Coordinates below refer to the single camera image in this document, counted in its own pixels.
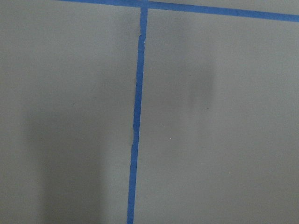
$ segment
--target vertical tape line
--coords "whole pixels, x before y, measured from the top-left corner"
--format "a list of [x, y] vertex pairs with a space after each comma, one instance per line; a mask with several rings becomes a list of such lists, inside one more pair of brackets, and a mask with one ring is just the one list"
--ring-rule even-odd
[[134, 105], [134, 121], [133, 121], [134, 139], [133, 139], [133, 144], [131, 149], [127, 224], [133, 224], [134, 222], [144, 50], [145, 50], [145, 38], [146, 38], [146, 26], [147, 26], [147, 19], [148, 19], [148, 1], [143, 0], [142, 2], [143, 2], [143, 6], [141, 7], [141, 11], [140, 11], [140, 35], [138, 41], [138, 56], [137, 56], [137, 70], [136, 70], [136, 89], [135, 89], [135, 105]]

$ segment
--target horizontal tape line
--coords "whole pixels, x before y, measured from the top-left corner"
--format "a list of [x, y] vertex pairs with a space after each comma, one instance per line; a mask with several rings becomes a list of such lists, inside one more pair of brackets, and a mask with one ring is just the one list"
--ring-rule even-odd
[[103, 4], [103, 5], [112, 5], [112, 6], [127, 6], [127, 7], [143, 7], [147, 5], [147, 7], [150, 9], [203, 13], [203, 14], [230, 15], [230, 16], [239, 16], [239, 17], [267, 19], [267, 20], [299, 22], [299, 15], [268, 13], [268, 12], [233, 9], [233, 8], [194, 6], [194, 5], [174, 4], [174, 3], [166, 3], [166, 2], [149, 1], [148, 3], [146, 3], [146, 5], [144, 5], [144, 2], [139, 0], [63, 0], [63, 1]]

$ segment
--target blue painter's tape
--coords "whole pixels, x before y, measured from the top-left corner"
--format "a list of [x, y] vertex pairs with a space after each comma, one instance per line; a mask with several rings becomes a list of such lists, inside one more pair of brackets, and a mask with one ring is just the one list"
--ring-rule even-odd
[[[143, 7], [145, 0], [63, 0], [63, 1], [94, 3], [94, 4], [103, 4], [103, 5], [113, 5], [113, 6]], [[166, 3], [166, 2], [153, 2], [153, 1], [148, 2], [148, 8], [181, 11], [181, 12], [192, 12], [192, 13], [251, 17], [251, 18], [259, 18], [259, 19], [267, 19], [267, 20], [299, 22], [299, 15], [268, 13], [268, 12], [250, 11], [250, 10], [233, 9], [233, 8], [193, 6], [193, 5], [174, 4], [174, 3]]]
[[138, 42], [134, 121], [133, 121], [134, 139], [133, 139], [133, 144], [132, 144], [132, 149], [131, 149], [131, 167], [130, 167], [130, 178], [129, 178], [127, 224], [133, 224], [133, 222], [134, 222], [135, 191], [136, 191], [137, 161], [138, 161], [138, 148], [139, 148], [141, 100], [142, 100], [143, 66], [144, 66], [144, 50], [145, 50], [145, 38], [146, 38], [146, 26], [147, 26], [147, 19], [148, 19], [147, 1], [143, 0], [143, 4], [144, 4], [144, 6], [141, 7], [141, 13], [140, 13], [140, 36], [139, 36], [139, 42]]
[[71, 2], [93, 3], [111, 6], [142, 7], [142, 2], [138, 0], [62, 0]]
[[240, 17], [268, 19], [268, 20], [299, 22], [299, 15], [258, 12], [258, 11], [231, 9], [231, 8], [193, 6], [193, 5], [152, 2], [152, 1], [149, 2], [149, 8], [182, 11], [182, 12], [192, 12], [192, 13], [231, 15], [231, 16], [240, 16]]

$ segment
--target gray surface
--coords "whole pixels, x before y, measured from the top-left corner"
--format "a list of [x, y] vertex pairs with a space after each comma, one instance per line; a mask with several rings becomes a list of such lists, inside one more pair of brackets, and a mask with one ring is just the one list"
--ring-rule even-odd
[[298, 36], [149, 10], [136, 224], [299, 222]]
[[139, 9], [3, 0], [0, 18], [0, 223], [125, 223]]
[[298, 0], [153, 0], [177, 4], [237, 8], [263, 12], [299, 14]]

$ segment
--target gray floor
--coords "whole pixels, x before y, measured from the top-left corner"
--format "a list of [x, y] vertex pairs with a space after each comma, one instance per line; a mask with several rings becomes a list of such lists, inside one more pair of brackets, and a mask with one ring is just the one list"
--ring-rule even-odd
[[125, 223], [139, 9], [0, 11], [0, 223]]
[[[299, 23], [148, 16], [135, 223], [298, 223]], [[126, 223], [139, 17], [0, 2], [1, 224]]]
[[299, 221], [298, 36], [149, 10], [137, 224]]

